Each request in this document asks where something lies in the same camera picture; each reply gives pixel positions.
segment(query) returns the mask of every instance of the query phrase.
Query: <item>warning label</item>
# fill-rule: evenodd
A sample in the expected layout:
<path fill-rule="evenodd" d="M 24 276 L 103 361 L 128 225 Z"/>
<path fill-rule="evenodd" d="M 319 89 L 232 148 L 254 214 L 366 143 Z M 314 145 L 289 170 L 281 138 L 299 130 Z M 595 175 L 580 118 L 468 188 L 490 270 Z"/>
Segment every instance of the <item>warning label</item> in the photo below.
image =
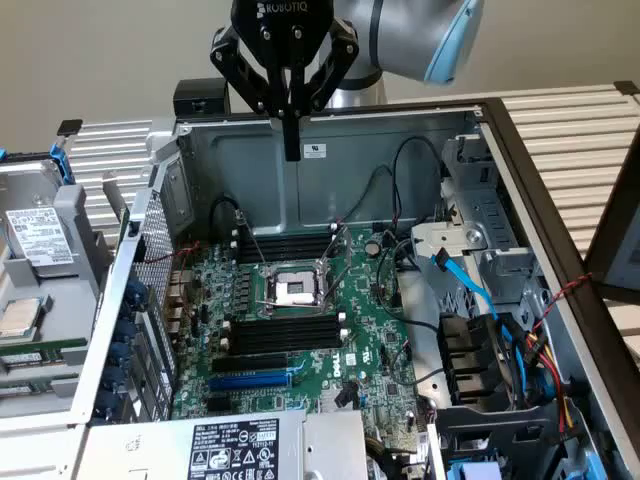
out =
<path fill-rule="evenodd" d="M 194 427 L 188 480 L 277 478 L 277 418 Z"/>

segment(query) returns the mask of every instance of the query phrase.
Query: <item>blue tab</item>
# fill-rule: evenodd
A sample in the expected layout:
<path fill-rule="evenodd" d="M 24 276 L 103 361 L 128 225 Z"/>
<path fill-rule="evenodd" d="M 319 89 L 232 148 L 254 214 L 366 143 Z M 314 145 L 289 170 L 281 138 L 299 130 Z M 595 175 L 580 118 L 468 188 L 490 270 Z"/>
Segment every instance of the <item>blue tab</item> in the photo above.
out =
<path fill-rule="evenodd" d="M 74 185 L 76 183 L 75 178 L 73 178 L 73 173 L 71 172 L 71 165 L 69 165 L 69 160 L 67 159 L 67 154 L 64 149 L 60 148 L 57 143 L 54 143 L 51 146 L 51 150 L 49 150 L 49 155 L 51 158 L 58 161 L 58 167 L 60 168 L 60 172 L 62 173 L 62 180 L 65 185 Z"/>

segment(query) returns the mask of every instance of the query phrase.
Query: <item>gray computer parts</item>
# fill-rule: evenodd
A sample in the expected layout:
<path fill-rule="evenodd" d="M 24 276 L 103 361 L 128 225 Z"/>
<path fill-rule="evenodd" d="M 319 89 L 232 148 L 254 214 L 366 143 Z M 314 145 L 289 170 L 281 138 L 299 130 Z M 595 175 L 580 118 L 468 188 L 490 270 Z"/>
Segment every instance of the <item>gray computer parts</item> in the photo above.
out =
<path fill-rule="evenodd" d="M 78 478 L 367 480 L 363 439 L 357 411 L 100 426 L 89 431 Z M 136 454 L 123 455 L 125 445 Z"/>
<path fill-rule="evenodd" d="M 0 182 L 0 417 L 58 411 L 77 385 L 110 254 L 84 189 L 50 155 L 5 155 Z"/>

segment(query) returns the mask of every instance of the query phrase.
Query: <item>chip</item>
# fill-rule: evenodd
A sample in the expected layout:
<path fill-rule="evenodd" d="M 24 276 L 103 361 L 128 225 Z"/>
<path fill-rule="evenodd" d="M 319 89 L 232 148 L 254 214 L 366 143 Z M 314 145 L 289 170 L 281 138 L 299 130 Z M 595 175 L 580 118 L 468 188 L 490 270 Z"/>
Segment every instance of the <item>chip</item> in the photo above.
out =
<path fill-rule="evenodd" d="M 395 383 L 387 383 L 387 395 L 390 397 L 398 395 L 398 386 Z"/>

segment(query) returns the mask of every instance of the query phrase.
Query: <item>barcode label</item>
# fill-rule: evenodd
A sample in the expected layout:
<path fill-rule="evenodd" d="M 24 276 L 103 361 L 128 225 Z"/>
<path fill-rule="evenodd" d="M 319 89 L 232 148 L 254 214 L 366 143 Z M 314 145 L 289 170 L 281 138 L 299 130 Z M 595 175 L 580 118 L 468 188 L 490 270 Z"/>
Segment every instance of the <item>barcode label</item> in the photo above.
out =
<path fill-rule="evenodd" d="M 24 256 L 34 267 L 73 263 L 54 208 L 8 210 L 7 218 Z"/>
<path fill-rule="evenodd" d="M 31 363 L 31 362 L 41 362 L 42 355 L 39 352 L 34 353 L 18 353 L 15 355 L 3 355 L 0 357 L 0 361 L 7 365 L 15 365 L 18 363 Z"/>

